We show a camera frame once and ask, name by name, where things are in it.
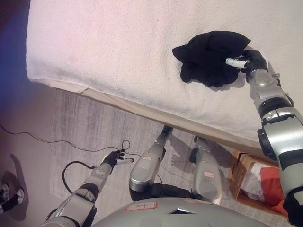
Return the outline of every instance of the gray carpet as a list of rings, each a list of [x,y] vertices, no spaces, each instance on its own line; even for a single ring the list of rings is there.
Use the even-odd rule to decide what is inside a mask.
[[[53,140],[68,140],[86,149],[100,149],[107,146],[121,147],[123,140],[130,140],[128,152],[141,154],[146,151],[160,133],[163,125],[104,105],[102,103],[72,94],[57,91],[55,96],[56,113],[53,120]],[[163,183],[184,189],[191,189],[194,165],[188,162],[188,156],[194,146],[193,135],[174,129],[166,144],[166,155],[161,163],[159,175]],[[228,174],[231,148],[209,142],[221,167],[223,181],[222,206],[252,217],[267,225],[291,226],[287,220],[236,202],[229,192]],[[79,151],[66,143],[52,144],[50,191],[52,194],[66,198],[66,191],[61,173],[70,161],[79,160],[88,165],[98,165],[107,149],[101,152]],[[134,164],[116,166],[109,176],[100,194],[96,207],[97,214],[104,217],[114,210],[131,202],[128,190],[129,174]],[[66,171],[67,184],[76,189],[89,175],[89,170],[78,164]]]

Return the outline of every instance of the mattress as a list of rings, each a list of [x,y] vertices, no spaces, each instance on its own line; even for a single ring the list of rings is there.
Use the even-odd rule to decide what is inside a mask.
[[[252,40],[303,112],[302,1],[31,0],[27,76],[235,148],[259,150],[245,75],[181,81],[171,49],[212,30]]]

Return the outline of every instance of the red cloth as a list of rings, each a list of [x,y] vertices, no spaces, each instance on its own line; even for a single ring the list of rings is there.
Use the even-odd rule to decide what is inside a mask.
[[[262,168],[260,174],[265,204],[273,210],[287,214],[283,208],[285,198],[280,183],[279,170],[273,167]]]

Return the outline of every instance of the label sticker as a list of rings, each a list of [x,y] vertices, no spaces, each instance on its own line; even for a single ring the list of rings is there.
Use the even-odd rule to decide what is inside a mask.
[[[144,159],[144,160],[149,160],[149,161],[150,161],[150,160],[152,159],[152,157],[151,157],[151,156],[145,156],[145,157],[143,157],[143,159]]]
[[[206,176],[206,177],[210,177],[210,178],[216,178],[214,173],[208,172],[208,171],[204,171],[203,175]]]
[[[196,199],[182,199],[182,201],[187,202],[187,203],[212,205],[212,203],[210,203],[210,202],[206,202],[203,200],[196,200]]]
[[[130,205],[125,211],[135,211],[135,210],[151,210],[157,208],[157,202],[142,202],[138,204]]]

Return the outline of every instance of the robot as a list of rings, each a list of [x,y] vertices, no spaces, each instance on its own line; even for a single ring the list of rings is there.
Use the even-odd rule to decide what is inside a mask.
[[[250,84],[250,97],[261,117],[258,137],[263,153],[279,164],[280,179],[292,225],[303,226],[303,118],[283,92],[279,77],[269,74],[259,51],[244,51],[226,63],[241,68]],[[129,178],[133,203],[105,217],[95,227],[266,226],[220,206],[222,186],[216,159],[203,138],[195,138],[190,161],[196,164],[192,192],[154,183],[172,131],[164,126],[151,148],[134,165]],[[41,227],[89,227],[97,212],[94,204],[107,177],[125,150],[111,152],[92,170]]]

